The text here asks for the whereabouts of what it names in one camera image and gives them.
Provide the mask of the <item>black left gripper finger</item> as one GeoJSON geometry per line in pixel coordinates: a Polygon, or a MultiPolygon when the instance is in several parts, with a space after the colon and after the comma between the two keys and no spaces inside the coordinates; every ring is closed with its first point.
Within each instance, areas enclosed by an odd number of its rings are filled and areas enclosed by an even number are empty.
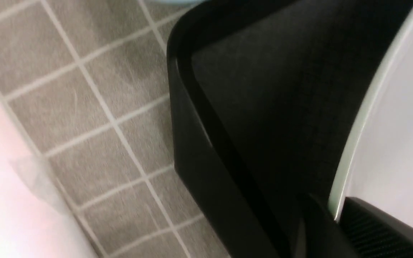
{"type": "Polygon", "coordinates": [[[347,197],[339,222],[312,195],[299,198],[308,258],[413,258],[413,228],[371,204],[347,197]]]}

